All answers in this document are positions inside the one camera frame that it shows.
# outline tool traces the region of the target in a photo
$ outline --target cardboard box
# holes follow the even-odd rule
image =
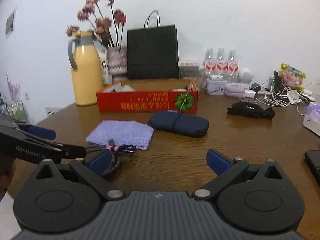
[[[130,86],[134,91],[124,91]],[[156,112],[173,110],[195,113],[198,87],[188,79],[127,80],[96,93],[100,112]]]

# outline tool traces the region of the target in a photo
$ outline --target white floor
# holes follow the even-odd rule
[[[12,211],[13,199],[7,193],[0,202],[0,240],[10,240],[21,230]]]

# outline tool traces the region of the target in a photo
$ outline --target table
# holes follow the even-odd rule
[[[130,190],[186,190],[191,194],[215,178],[206,165],[206,152],[215,148],[230,158],[241,156],[250,163],[276,159],[305,201],[298,232],[320,239],[320,188],[303,161],[306,150],[319,149],[319,137],[303,127],[295,106],[274,107],[272,120],[228,116],[227,107],[238,99],[199,95],[196,115],[210,121],[203,138],[189,138],[155,131],[147,151],[123,158],[112,181],[127,194]],[[75,104],[40,122],[53,129],[55,141],[86,145],[85,138],[102,120],[135,120],[147,123],[152,113],[100,113],[98,106]],[[36,165],[17,160],[17,171],[8,192],[15,197]]]

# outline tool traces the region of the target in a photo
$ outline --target gray handle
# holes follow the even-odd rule
[[[77,70],[77,64],[75,62],[75,59],[73,58],[73,53],[72,53],[72,43],[75,41],[75,39],[72,39],[69,41],[68,44],[68,55],[69,55],[69,61],[71,64],[71,67],[73,68],[73,70]]]

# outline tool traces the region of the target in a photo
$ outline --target human hand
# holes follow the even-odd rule
[[[15,171],[16,165],[13,162],[10,169],[7,170],[4,175],[0,176],[0,201],[4,198],[5,189],[9,187]]]

